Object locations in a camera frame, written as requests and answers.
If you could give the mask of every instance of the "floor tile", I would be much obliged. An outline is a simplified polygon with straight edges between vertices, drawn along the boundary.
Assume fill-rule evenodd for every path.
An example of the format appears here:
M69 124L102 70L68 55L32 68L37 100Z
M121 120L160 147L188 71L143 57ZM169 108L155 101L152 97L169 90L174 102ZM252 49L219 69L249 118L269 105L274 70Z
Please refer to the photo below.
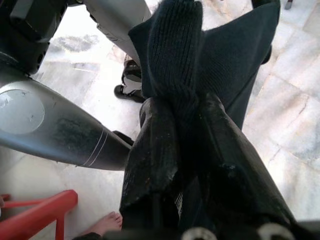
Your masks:
M269 162L273 180L298 221L320 220L320 172L281 149Z
M297 30L277 58L272 73L288 81L303 72L319 55L320 40Z
M302 28L312 13L317 0L295 0L290 10L285 10L287 0L281 0L280 20L297 28Z
M315 6L303 30L320 38L320 2Z

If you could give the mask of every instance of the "marble floor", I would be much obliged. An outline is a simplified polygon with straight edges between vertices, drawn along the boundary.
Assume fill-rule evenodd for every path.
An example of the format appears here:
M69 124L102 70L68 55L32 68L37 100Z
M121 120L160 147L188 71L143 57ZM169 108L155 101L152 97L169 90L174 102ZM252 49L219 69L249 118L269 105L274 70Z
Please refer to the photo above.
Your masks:
M151 10L158 0L146 0ZM203 28L251 10L250 0L203 0ZM243 131L256 147L298 220L320 220L320 0L295 0L284 10L269 63L261 67ZM125 54L96 29L84 6L68 8L34 78L133 139L140 105L114 97ZM34 157L0 147L0 194L30 200L74 189L66 217L71 239L119 208L124 173ZM33 239L54 239L54 224Z

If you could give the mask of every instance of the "red metal frame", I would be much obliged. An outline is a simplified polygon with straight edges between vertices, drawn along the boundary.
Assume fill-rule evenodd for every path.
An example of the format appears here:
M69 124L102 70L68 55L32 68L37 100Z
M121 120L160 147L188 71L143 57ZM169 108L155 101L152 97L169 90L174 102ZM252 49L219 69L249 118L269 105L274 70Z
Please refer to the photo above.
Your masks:
M47 225L56 221L55 240L64 240L65 214L78 203L78 194L66 190L46 199L32 201L8 201L10 195L2 195L3 208L34 207L0 222L1 240L29 239Z

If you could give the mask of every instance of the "metal bolt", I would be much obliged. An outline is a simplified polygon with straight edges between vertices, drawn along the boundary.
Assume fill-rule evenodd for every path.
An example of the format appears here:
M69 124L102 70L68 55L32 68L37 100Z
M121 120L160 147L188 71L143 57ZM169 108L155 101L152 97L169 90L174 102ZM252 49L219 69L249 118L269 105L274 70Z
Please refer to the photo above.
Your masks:
M216 236L204 227L194 227L182 234L181 240L217 240Z
M279 240L295 240L294 235L287 228L277 223L266 223L258 229L257 233L261 240L273 240L275 238Z

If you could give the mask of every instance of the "bare foot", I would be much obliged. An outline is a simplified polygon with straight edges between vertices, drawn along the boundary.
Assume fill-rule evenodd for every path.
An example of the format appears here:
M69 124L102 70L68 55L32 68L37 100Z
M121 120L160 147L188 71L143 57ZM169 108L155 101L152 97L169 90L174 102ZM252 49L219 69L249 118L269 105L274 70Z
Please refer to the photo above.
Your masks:
M122 228L122 216L120 213L110 212L108 215L101 218L96 224L91 226L88 230L82 233L86 235L89 233L96 233L103 236L109 231L120 231Z

